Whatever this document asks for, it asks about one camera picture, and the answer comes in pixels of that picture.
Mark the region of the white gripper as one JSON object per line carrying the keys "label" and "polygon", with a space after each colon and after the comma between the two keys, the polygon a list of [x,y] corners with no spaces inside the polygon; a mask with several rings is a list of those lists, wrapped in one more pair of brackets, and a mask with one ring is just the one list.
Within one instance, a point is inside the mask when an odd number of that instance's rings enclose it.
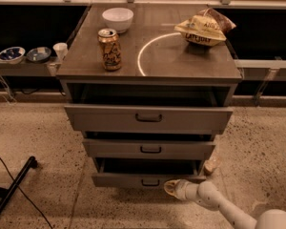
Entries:
{"label": "white gripper", "polygon": [[185,179],[169,180],[164,183],[165,192],[183,201],[198,201],[198,184]]}

